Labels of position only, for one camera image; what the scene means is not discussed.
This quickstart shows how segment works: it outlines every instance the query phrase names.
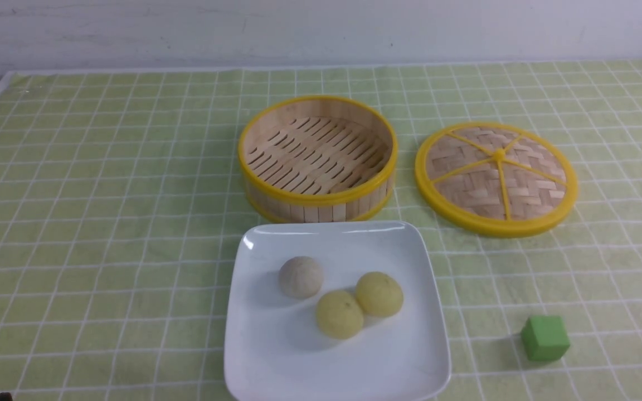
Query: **green checkered tablecloth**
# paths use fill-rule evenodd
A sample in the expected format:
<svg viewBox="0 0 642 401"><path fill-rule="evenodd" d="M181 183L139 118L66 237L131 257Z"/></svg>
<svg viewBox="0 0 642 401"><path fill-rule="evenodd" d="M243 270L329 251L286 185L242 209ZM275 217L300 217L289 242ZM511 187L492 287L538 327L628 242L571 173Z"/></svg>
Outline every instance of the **green checkered tablecloth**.
<svg viewBox="0 0 642 401"><path fill-rule="evenodd" d="M395 127L397 188L376 218L418 226L430 251L453 356L438 399L642 399L642 60L63 71L0 88L0 391L16 401L230 399L235 251L265 223L236 139L305 94L366 102ZM581 194L561 226L479 238L426 206L418 145L470 119L531 130L573 162ZM525 359L532 313L565 320L563 360Z"/></svg>

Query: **white plate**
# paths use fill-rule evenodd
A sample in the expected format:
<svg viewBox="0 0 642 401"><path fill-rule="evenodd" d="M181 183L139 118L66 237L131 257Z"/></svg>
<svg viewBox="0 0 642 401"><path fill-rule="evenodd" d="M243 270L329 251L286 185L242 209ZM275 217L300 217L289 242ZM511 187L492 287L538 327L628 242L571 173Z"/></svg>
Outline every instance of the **white plate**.
<svg viewBox="0 0 642 401"><path fill-rule="evenodd" d="M289 299L277 274L294 256L324 267L316 296ZM405 303L366 318L349 340L324 337L314 307L331 290L353 290L370 271L400 284ZM253 228L237 251L227 312L225 381L240 401L413 401L450 377L448 335L435 276L417 228L400 221L275 224Z"/></svg>

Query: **white wall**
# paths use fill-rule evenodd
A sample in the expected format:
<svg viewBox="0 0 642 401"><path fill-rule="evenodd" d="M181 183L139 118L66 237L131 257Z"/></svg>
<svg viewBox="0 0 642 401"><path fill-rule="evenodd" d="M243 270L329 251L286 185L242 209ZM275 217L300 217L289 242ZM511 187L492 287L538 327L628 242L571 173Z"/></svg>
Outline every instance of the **white wall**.
<svg viewBox="0 0 642 401"><path fill-rule="evenodd" d="M0 0L0 71L642 57L642 0Z"/></svg>

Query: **foam cube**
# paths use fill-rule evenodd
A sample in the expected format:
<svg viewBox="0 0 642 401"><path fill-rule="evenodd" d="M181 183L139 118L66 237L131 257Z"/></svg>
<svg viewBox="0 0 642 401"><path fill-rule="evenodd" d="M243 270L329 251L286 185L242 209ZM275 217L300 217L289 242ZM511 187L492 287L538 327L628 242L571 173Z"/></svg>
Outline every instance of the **foam cube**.
<svg viewBox="0 0 642 401"><path fill-rule="evenodd" d="M528 360L559 360L570 346L560 316L530 316L522 329L522 343Z"/></svg>

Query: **yellow rim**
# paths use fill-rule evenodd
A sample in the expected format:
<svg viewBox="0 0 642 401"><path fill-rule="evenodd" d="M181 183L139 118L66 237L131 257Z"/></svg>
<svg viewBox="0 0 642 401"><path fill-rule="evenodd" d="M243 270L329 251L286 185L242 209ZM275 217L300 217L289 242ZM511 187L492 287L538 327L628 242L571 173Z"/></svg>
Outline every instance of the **yellow rim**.
<svg viewBox="0 0 642 401"><path fill-rule="evenodd" d="M527 137L529 139L535 140L543 147L545 147L551 154L556 157L558 162L561 163L564 173L566 173L566 195L564 195L563 200L558 205L556 209L547 213L540 218L535 218L532 220L526 221L500 221L497 219L486 218L482 216L477 216L474 213L470 213L459 206L451 203L446 200L444 196L440 195L433 186L430 178L427 175L425 170L425 160L427 158L428 152L432 145L437 142L437 140L443 136L448 135L454 130L464 129L468 127L475 126L488 126L497 129L506 129L514 130L518 134ZM425 200L430 204L438 214L444 218L452 221L457 226L461 226L466 230L474 231L479 234L484 234L485 236L494 236L494 237L523 237L523 236L533 236L534 234L543 233L544 231L550 230L551 228L558 225L566 216L571 212L573 204L576 203L576 198L578 197L578 180L576 180L576 173L571 167L568 159L553 145L551 145L546 140L534 135L530 132L527 132L517 127L511 125L497 124L497 123L486 123L486 122L470 122L457 124L445 129L439 130L435 134L431 135L428 139L423 142L420 146L420 150L417 153L415 158L415 181L417 181L418 189L423 195Z"/></svg>
<svg viewBox="0 0 642 401"><path fill-rule="evenodd" d="M252 197L249 196L248 193L246 195L247 195L247 201L249 201L250 205L252 205L252 207L257 211L257 213L262 215L262 217L267 219L268 221L270 221L272 223L294 223L293 221L283 220L283 219L278 218L276 216L270 215L266 210L261 208L261 206L259 206L254 201L254 199L252 199ZM385 195L385 198L383 198L383 200L380 201L380 203L378 203L376 206L373 206L373 208L371 208L371 210L367 211L366 213L364 213L362 215L357 216L356 218L352 218L351 220L348 220L348 221L364 221L364 220L368 220L369 218L372 218L373 216L377 215L378 212L380 212L381 209L385 207L385 204L388 203L388 200L390 200L390 196L391 195L393 195L393 191L392 190L390 192L388 192L387 195Z"/></svg>
<svg viewBox="0 0 642 401"><path fill-rule="evenodd" d="M259 121L259 119L261 119L261 117L263 117L265 114L271 111L274 111L279 107L287 106L288 104L292 104L293 102L311 101L311 100L333 100L333 101L348 102L349 104L361 107L362 109L365 109L371 112L374 116L378 117L378 119L380 119L380 121L383 122L383 125L385 125L385 127L390 132L390 138L392 139L392 149L390 152L390 158L388 159L388 163L386 163L385 167L383 167L379 173L374 175L368 181L366 181L365 183L362 183L356 188L351 188L349 190L344 190L342 192L337 192L337 193L327 193L325 195L307 195L307 194L301 194L301 193L292 193L287 190L281 190L281 189L275 188L274 186L268 183L265 183L263 180L257 177L257 175L255 175L252 172L252 170L249 168L249 165L247 165L247 163L244 162L244 140L247 137L247 133L249 132L250 128L254 124L256 124L257 121ZM239 139L239 144L237 145L237 158L239 159L239 163L242 167L242 174L244 175L245 179L247 179L255 187L259 188L266 195L269 195L285 203L291 203L293 205L299 205L299 206L333 206L339 203L347 203L349 201L362 198L363 196L366 196L369 193L373 192L375 188L377 188L385 180L387 180L390 177L390 175L392 175L393 170L395 170L395 163L397 162L397 158L398 158L398 142L395 137L395 131L393 130L392 125L390 125L390 123L385 119L385 117L381 116L377 111L371 109L371 107L366 106L362 102L355 101L352 99L342 98L339 96L304 96L304 97L293 98L287 101L280 102L279 104L275 104L274 106L271 106L268 109L265 109L264 111L261 111L259 114L257 114L254 117L254 119L252 119L252 121L250 121L249 124L247 124L247 126L242 131L242 135Z"/></svg>

